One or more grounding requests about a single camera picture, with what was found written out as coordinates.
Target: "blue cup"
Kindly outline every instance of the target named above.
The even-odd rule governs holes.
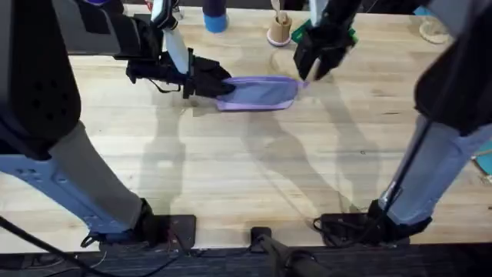
[[[204,0],[203,17],[205,28],[209,32],[219,33],[228,27],[228,17],[225,8],[226,0]]]

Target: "purple zipper pouch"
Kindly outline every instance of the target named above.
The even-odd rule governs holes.
[[[302,85],[295,79],[279,75],[235,77],[223,82],[235,85],[236,89],[217,97],[219,111],[285,109],[292,105]]]

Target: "black clamp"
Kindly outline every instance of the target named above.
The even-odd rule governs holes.
[[[315,74],[319,80],[340,65],[347,50],[355,46],[350,28],[361,0],[329,1],[320,22],[304,30],[294,54],[299,75],[305,80],[317,58],[320,66]]]
[[[126,75],[132,83],[137,79],[146,78],[153,81],[166,82],[178,85],[178,90],[166,91],[157,86],[160,92],[180,92],[183,86],[183,98],[190,95],[206,98],[216,98],[227,95],[235,90],[234,85],[224,83],[223,80],[231,75],[221,67],[219,62],[193,55],[193,49],[188,49],[189,70],[183,74],[178,71],[168,52],[163,52],[158,62],[130,60],[126,68]]]

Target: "wooden tabletop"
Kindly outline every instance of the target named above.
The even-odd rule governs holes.
[[[309,18],[289,15],[293,28]],[[228,16],[228,30],[214,35],[199,8],[184,8],[179,28],[187,46],[234,76],[297,74],[296,45],[267,42],[273,11],[228,9]],[[73,57],[81,120],[105,161],[155,213],[198,217],[197,247],[246,246],[257,225],[287,245],[322,245],[311,220],[364,210],[404,154],[417,115],[414,83],[445,47],[424,41],[418,26],[413,16],[359,15],[360,42],[343,65],[278,112],[220,113],[207,99],[184,101],[150,82],[131,84],[124,62]],[[82,221],[29,185],[0,178],[4,217],[60,249],[81,250]],[[492,188],[469,165],[412,242],[489,242],[491,205]],[[37,251],[0,230],[0,252]]]

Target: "thread spool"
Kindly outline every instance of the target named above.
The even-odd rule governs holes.
[[[284,18],[284,21],[279,22],[279,18]],[[268,42],[277,47],[285,46],[291,41],[292,18],[287,13],[279,18],[277,16],[273,18],[267,33]]]

